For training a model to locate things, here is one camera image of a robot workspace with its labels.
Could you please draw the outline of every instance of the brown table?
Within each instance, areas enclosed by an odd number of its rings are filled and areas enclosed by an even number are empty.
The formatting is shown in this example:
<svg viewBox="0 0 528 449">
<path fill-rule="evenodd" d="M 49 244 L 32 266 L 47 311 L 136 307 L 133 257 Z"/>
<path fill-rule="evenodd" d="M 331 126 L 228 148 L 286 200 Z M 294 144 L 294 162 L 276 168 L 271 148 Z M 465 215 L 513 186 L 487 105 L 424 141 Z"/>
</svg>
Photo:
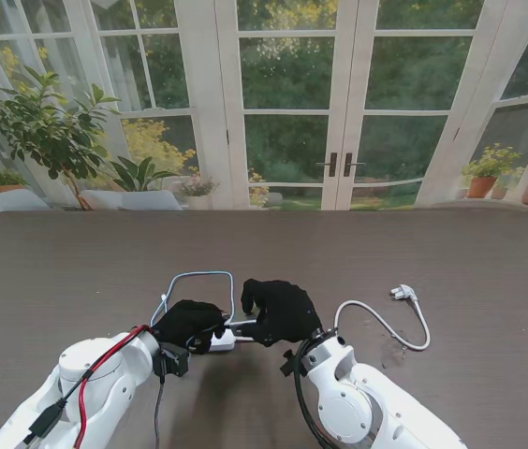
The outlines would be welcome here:
<svg viewBox="0 0 528 449">
<path fill-rule="evenodd" d="M 173 275 L 225 269 L 242 282 L 305 288 L 325 326 L 362 299 L 411 340 L 413 311 L 388 290 L 413 286 L 431 328 L 403 353 L 364 311 L 341 323 L 357 358 L 438 414 L 469 448 L 528 449 L 528 215 L 401 212 L 8 212 L 0 214 L 0 426 L 71 343 L 145 323 Z M 227 279 L 184 281 L 183 297 L 227 305 Z M 316 447 L 280 343 L 195 356 L 169 378 L 162 447 Z M 143 385 L 110 443 L 152 448 L 157 380 Z M 314 392 L 308 388 L 311 404 Z"/>
</svg>

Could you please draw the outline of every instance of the electrical plug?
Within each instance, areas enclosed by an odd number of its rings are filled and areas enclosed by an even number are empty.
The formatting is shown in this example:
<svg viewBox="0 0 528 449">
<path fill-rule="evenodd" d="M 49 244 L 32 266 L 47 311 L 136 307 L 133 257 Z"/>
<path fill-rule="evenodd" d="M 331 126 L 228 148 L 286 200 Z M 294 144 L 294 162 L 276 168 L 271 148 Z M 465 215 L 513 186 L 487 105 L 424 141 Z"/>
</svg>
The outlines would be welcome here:
<svg viewBox="0 0 528 449">
<path fill-rule="evenodd" d="M 416 292 L 412 287 L 405 284 L 400 284 L 399 287 L 391 290 L 391 295 L 398 300 L 411 299 L 412 301 L 418 301 Z"/>
</svg>

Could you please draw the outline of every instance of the red cable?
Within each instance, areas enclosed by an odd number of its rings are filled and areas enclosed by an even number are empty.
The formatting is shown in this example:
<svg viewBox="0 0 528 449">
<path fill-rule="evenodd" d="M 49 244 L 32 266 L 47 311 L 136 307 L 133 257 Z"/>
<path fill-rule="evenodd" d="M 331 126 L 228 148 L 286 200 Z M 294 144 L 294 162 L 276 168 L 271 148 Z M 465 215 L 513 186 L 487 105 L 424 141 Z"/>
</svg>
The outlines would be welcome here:
<svg viewBox="0 0 528 449">
<path fill-rule="evenodd" d="M 91 374 L 94 374 L 99 367 L 101 367 L 109 358 L 119 352 L 129 341 L 135 339 L 138 334 L 149 329 L 150 327 L 147 325 L 139 326 L 133 329 L 133 331 L 131 331 L 126 337 L 112 346 L 106 353 L 100 356 L 96 362 L 94 362 L 95 365 L 90 368 Z M 89 378 L 83 379 L 83 382 L 81 382 L 81 389 L 79 390 L 79 415 L 81 416 L 81 430 L 79 431 L 79 435 L 77 435 L 77 439 L 75 440 L 75 449 L 81 449 L 81 443 L 85 437 L 85 430 L 87 429 L 87 412 L 85 411 L 84 393 L 88 382 Z"/>
</svg>

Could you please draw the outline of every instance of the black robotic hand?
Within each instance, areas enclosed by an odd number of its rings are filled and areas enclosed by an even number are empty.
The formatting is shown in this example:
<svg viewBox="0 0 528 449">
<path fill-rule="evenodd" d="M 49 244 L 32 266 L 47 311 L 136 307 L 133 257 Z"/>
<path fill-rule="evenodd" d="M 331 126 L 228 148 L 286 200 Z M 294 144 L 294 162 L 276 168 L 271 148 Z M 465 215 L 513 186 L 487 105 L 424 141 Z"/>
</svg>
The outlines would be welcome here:
<svg viewBox="0 0 528 449">
<path fill-rule="evenodd" d="M 307 340 L 317 329 L 322 329 L 307 292 L 292 283 L 260 282 L 255 279 L 245 281 L 242 293 L 243 311 L 251 313 L 254 303 L 260 309 L 257 322 L 241 326 L 241 333 L 266 347 L 279 340 L 293 343 Z"/>
<path fill-rule="evenodd" d="M 152 331 L 158 341 L 205 354 L 210 350 L 212 336 L 220 338 L 225 333 L 225 321 L 223 311 L 213 304 L 184 299 L 174 304 Z"/>
</svg>

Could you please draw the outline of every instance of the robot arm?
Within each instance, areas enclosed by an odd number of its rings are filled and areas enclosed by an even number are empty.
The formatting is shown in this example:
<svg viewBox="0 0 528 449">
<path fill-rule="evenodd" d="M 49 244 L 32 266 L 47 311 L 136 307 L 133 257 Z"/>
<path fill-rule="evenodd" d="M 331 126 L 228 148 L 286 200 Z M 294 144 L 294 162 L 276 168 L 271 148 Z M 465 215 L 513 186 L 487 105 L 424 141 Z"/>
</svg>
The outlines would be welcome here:
<svg viewBox="0 0 528 449">
<path fill-rule="evenodd" d="M 411 395 L 378 369 L 357 363 L 353 347 L 334 332 L 320 340 L 307 348 L 301 364 L 318 389 L 320 421 L 333 439 L 373 449 L 465 449 Z"/>
<path fill-rule="evenodd" d="M 29 445 L 23 441 L 37 418 L 62 399 L 63 392 L 69 391 L 92 363 L 127 335 L 125 332 L 111 339 L 85 340 L 65 349 L 44 384 L 0 429 L 0 449 L 73 447 L 81 429 L 79 394 L 70 396 L 66 413 L 60 415 L 45 438 L 35 438 Z M 106 448 L 136 388 L 148 379 L 154 368 L 158 371 L 157 364 L 167 363 L 166 373 L 181 376 L 187 370 L 188 356 L 185 350 L 158 343 L 152 334 L 143 332 L 110 357 L 95 371 L 84 391 L 87 426 L 81 448 Z"/>
</svg>

